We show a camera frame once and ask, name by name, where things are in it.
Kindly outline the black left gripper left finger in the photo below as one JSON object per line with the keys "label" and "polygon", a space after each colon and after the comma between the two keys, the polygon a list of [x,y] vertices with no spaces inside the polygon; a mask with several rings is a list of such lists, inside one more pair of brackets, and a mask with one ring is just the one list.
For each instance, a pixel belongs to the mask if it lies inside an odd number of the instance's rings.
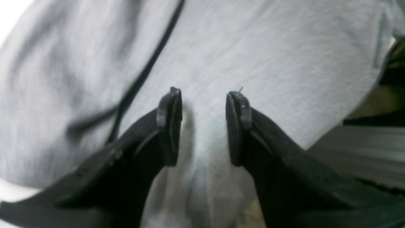
{"label": "black left gripper left finger", "polygon": [[181,90],[119,139],[38,194],[1,203],[1,220],[20,228],[138,228],[153,180],[178,161]]}

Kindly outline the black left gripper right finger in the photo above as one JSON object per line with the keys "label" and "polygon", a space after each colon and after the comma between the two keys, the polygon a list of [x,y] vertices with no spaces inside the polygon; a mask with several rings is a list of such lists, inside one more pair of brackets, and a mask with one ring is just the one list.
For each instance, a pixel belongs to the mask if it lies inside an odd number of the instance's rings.
{"label": "black left gripper right finger", "polygon": [[305,154],[242,93],[227,94],[226,120],[231,163],[252,177],[268,228],[404,227],[404,196]]}

